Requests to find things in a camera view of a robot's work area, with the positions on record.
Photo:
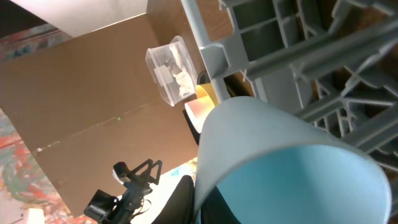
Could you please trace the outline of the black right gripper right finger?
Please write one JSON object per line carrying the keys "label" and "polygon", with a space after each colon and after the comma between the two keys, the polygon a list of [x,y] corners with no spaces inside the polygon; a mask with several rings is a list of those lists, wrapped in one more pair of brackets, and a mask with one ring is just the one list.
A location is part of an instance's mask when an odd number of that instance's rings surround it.
{"label": "black right gripper right finger", "polygon": [[201,206],[201,224],[240,224],[217,187]]}

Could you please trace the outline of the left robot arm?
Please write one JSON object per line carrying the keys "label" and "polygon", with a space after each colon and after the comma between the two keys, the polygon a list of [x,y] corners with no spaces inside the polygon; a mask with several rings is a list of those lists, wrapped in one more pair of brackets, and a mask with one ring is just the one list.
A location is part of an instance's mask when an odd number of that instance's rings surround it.
{"label": "left robot arm", "polygon": [[144,203],[144,197],[152,193],[150,184],[160,180],[162,161],[148,159],[130,170],[125,162],[113,165],[113,177],[126,191],[121,198],[97,190],[84,209],[84,215],[97,223],[130,223],[137,216],[135,212]]}

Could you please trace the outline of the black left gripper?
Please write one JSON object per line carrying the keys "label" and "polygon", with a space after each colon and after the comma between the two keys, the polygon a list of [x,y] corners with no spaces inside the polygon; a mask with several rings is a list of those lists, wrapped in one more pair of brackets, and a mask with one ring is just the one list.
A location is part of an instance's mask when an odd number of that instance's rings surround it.
{"label": "black left gripper", "polygon": [[148,195],[153,191],[150,182],[155,185],[159,184],[161,170],[161,160],[153,162],[152,159],[148,159],[133,170],[129,170],[125,162],[118,162],[113,165],[113,176],[126,188],[137,187],[140,194]]}

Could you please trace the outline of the yellow bowl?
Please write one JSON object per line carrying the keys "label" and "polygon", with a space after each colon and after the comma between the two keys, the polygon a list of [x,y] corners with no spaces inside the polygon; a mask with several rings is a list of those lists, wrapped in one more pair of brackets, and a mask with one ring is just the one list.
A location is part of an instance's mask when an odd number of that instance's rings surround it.
{"label": "yellow bowl", "polygon": [[219,104],[218,99],[215,94],[215,91],[214,91],[211,83],[204,83],[204,84],[197,85],[196,86],[196,95],[197,95],[198,99],[209,96],[210,100],[212,101],[214,106],[217,106]]}

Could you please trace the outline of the pink cup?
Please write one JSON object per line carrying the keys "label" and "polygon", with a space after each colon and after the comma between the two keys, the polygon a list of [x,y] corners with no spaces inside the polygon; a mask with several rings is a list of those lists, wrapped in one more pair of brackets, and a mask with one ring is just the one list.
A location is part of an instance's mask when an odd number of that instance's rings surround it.
{"label": "pink cup", "polygon": [[185,110],[188,117],[198,133],[202,132],[206,117],[214,107],[215,105],[209,96],[197,98],[185,103]]}

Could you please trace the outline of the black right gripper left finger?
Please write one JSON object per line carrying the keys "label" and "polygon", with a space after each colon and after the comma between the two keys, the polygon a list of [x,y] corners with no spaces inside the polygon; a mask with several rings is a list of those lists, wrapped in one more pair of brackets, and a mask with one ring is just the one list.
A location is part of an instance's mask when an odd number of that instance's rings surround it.
{"label": "black right gripper left finger", "polygon": [[194,193],[192,177],[183,176],[152,224],[191,224]]}

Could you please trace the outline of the light blue cup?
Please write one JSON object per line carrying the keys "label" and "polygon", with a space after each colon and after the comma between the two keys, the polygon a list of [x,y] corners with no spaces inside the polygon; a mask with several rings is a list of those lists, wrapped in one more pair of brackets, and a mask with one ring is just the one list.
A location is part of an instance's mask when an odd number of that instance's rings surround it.
{"label": "light blue cup", "polygon": [[387,223],[392,207],[389,181],[368,154],[248,96],[206,117],[195,223],[214,187],[241,223]]}

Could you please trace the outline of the white napkin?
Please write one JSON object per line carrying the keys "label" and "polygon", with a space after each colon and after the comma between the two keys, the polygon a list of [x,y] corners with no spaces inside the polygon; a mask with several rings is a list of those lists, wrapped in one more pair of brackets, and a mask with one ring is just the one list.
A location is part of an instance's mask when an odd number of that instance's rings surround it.
{"label": "white napkin", "polygon": [[181,98],[186,98],[195,92],[193,83],[193,68],[189,54],[181,42],[174,42],[169,45],[169,50],[172,53],[171,61],[169,62],[172,76],[177,81],[179,86],[178,95]]}

